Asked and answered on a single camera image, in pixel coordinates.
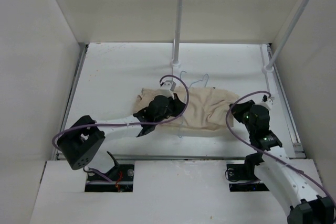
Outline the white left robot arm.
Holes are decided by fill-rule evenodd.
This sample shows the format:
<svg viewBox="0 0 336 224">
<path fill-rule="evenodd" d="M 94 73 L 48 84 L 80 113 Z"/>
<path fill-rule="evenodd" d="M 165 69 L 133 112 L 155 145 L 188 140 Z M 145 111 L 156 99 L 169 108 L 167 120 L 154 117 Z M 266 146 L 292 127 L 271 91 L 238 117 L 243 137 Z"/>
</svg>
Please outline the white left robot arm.
<svg viewBox="0 0 336 224">
<path fill-rule="evenodd" d="M 143 137 L 152 133 L 157 125 L 171 122 L 182 116 L 187 103 L 176 93 L 173 97 L 157 95 L 148 106 L 119 120 L 98 122 L 89 115 L 61 133 L 56 146 L 63 153 L 71 169 L 98 168 L 97 156 L 102 144 L 126 137 Z"/>
</svg>

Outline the beige trousers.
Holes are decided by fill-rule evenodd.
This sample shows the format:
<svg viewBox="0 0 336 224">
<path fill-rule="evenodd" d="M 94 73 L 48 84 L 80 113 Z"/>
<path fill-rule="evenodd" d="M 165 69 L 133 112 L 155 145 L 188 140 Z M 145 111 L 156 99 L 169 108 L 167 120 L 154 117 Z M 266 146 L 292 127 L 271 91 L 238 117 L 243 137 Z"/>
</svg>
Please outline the beige trousers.
<svg viewBox="0 0 336 224">
<path fill-rule="evenodd" d="M 171 123 L 161 125 L 167 130 L 181 130 L 183 133 L 223 131 L 226 122 L 233 126 L 233 117 L 226 118 L 229 105 L 238 100 L 239 95 L 213 87 L 189 88 L 190 100 L 183 116 Z"/>
</svg>

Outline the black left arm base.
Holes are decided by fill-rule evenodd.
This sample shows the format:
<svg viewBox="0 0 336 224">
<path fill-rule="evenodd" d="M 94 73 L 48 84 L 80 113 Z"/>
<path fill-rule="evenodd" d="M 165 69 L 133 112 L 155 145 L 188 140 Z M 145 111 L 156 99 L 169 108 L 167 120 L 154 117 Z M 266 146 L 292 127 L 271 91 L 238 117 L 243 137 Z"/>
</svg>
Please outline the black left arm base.
<svg viewBox="0 0 336 224">
<path fill-rule="evenodd" d="M 86 173 L 86 193 L 131 193 L 133 192 L 135 164 L 119 163 L 112 153 L 98 153 L 88 167 Z"/>
</svg>

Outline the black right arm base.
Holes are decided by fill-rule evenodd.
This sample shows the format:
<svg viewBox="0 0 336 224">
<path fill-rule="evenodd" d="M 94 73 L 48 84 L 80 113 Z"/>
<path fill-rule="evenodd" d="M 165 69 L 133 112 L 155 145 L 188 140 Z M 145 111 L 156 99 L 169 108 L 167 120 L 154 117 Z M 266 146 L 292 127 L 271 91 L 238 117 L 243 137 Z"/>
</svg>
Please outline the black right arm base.
<svg viewBox="0 0 336 224">
<path fill-rule="evenodd" d="M 254 174 L 255 167 L 263 162 L 260 153 L 246 156 L 243 163 L 227 163 L 225 178 L 232 193 L 269 191 L 267 186 Z"/>
</svg>

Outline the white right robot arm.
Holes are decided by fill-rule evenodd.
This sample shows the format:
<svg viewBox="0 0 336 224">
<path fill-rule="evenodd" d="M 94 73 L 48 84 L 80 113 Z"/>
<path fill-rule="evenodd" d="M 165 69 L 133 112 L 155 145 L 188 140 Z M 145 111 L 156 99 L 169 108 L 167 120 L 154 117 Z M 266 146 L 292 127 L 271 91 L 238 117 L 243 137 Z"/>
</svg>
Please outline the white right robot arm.
<svg viewBox="0 0 336 224">
<path fill-rule="evenodd" d="M 281 205 L 287 223 L 334 223 L 335 203 L 308 184 L 304 172 L 295 168 L 280 139 L 270 130 L 272 100 L 256 104 L 250 100 L 230 104 L 230 114 L 242 123 L 249 144 L 257 152 L 246 156 L 243 172 L 246 180 L 261 180 Z"/>
</svg>

